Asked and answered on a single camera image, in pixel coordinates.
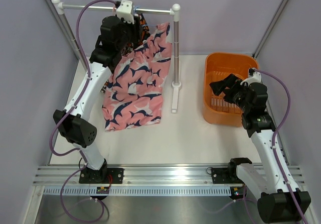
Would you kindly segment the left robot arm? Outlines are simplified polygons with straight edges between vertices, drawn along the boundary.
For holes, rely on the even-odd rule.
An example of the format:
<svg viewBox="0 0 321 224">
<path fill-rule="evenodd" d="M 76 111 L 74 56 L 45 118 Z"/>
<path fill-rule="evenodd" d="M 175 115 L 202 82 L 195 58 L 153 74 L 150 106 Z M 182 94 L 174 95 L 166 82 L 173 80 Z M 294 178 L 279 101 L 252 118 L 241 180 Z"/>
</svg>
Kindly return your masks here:
<svg viewBox="0 0 321 224">
<path fill-rule="evenodd" d="M 65 108 L 53 114 L 60 135 L 84 155 L 87 165 L 80 171 L 81 184 L 106 184 L 113 177 L 117 183 L 122 183 L 123 169 L 107 167 L 94 142 L 97 128 L 89 118 L 101 88 L 122 59 L 122 51 L 129 44 L 137 46 L 141 42 L 142 30 L 138 15 L 133 17 L 132 23 L 118 16 L 105 17 L 81 85 Z"/>
</svg>

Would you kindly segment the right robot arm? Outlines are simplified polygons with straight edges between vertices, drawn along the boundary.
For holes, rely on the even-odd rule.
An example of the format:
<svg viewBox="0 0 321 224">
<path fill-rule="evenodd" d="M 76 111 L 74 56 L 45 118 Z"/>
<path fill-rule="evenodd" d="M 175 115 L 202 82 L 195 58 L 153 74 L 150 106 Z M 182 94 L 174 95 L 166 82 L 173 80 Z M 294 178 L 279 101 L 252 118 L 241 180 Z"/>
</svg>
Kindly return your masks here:
<svg viewBox="0 0 321 224">
<path fill-rule="evenodd" d="M 264 223 L 290 221 L 307 222 L 304 217 L 311 197 L 301 191 L 292 177 L 276 141 L 278 128 L 266 111 L 267 87 L 259 72 L 245 80 L 234 74 L 209 84 L 216 96 L 238 106 L 242 111 L 242 125 L 247 131 L 261 159 L 265 176 L 260 175 L 247 158 L 234 158 L 229 162 L 227 176 L 232 182 L 240 180 L 257 200 L 258 213 Z"/>
</svg>

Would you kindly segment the pink shark print shorts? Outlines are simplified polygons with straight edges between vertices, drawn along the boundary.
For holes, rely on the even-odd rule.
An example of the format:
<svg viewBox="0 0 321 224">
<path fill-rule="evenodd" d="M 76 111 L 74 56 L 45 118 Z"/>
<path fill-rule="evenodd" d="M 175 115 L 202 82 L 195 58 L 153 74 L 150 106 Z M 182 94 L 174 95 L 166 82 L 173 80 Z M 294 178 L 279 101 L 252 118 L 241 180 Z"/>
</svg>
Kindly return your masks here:
<svg viewBox="0 0 321 224">
<path fill-rule="evenodd" d="M 169 23 L 158 25 L 142 45 L 123 56 L 106 83 L 102 105 L 106 131 L 160 123 L 171 60 Z"/>
</svg>

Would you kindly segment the blue wire hanger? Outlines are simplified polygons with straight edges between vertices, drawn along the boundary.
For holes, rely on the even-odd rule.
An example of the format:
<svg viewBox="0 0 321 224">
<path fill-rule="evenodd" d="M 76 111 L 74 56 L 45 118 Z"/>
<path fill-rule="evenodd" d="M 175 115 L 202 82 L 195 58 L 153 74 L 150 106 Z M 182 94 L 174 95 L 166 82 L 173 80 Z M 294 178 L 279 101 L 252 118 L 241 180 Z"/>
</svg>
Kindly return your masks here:
<svg viewBox="0 0 321 224">
<path fill-rule="evenodd" d="M 140 25 L 143 27 L 143 28 L 149 28 L 149 27 L 156 27 L 157 28 L 157 25 L 155 24 L 148 24 L 145 17 L 143 16 L 142 13 L 139 13 L 138 12 L 138 9 L 140 8 L 140 6 L 136 6 L 134 9 L 133 9 L 133 13 L 134 13 L 134 16 L 137 16 L 139 17 L 139 22 L 140 22 Z"/>
</svg>

